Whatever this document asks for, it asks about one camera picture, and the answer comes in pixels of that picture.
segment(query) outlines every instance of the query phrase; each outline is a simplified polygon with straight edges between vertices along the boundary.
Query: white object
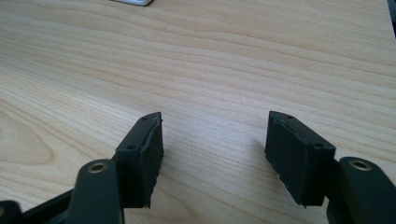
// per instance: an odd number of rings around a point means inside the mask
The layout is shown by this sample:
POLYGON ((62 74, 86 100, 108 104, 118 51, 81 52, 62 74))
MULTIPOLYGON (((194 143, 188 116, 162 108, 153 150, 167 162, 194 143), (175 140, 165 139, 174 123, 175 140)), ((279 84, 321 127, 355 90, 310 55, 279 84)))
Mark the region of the white object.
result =
POLYGON ((142 6, 142 7, 152 2, 152 0, 113 0, 113 1, 136 5, 136 6, 142 6))

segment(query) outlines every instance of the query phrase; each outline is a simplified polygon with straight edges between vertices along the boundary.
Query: screw hole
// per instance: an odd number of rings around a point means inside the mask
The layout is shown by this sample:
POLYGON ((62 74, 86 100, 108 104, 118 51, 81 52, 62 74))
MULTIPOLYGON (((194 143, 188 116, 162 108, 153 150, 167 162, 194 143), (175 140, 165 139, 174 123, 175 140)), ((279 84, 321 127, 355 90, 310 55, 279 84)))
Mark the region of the screw hole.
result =
POLYGON ((104 171, 105 169, 107 169, 107 164, 98 162, 98 163, 92 164, 90 166, 90 168, 88 168, 88 173, 97 174, 97 173, 104 171))
POLYGON ((371 165, 365 161, 350 161, 349 165, 351 165, 355 169, 362 171, 371 171, 373 169, 371 165))

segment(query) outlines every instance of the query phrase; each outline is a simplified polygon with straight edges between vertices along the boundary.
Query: wooden table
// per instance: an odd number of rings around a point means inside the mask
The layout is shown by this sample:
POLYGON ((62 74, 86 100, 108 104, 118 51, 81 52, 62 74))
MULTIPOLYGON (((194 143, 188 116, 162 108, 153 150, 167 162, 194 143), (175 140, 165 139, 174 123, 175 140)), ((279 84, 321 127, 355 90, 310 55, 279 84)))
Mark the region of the wooden table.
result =
POLYGON ((327 223, 327 203, 295 204, 265 159, 270 110, 396 182, 387 2, 0 1, 0 201, 73 188, 162 111, 152 207, 127 223, 327 223))

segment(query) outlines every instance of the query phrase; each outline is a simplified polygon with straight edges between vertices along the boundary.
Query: black bracket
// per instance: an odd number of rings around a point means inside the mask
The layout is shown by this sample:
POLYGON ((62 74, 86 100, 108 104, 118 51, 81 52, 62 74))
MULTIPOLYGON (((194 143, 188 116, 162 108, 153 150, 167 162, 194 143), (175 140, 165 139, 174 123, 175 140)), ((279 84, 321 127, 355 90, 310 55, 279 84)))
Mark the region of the black bracket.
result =
POLYGON ((384 172, 360 158, 336 161, 335 146, 296 118, 270 112, 265 154, 297 204, 329 198, 330 223, 396 223, 396 188, 384 172))
POLYGON ((123 208, 150 207, 163 158, 162 121, 159 112, 138 120, 111 160, 79 170, 74 189, 25 213, 16 202, 0 202, 0 223, 124 223, 123 208))

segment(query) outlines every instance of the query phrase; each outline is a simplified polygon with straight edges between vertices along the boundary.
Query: wood grain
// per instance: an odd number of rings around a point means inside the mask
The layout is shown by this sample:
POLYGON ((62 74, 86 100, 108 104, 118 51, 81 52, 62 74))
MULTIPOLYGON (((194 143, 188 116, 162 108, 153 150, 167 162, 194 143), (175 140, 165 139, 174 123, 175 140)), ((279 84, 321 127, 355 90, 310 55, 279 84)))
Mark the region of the wood grain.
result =
POLYGON ((152 207, 127 223, 327 223, 264 157, 269 110, 396 182, 396 43, 386 1, 0 1, 0 201, 73 188, 163 112, 152 207))

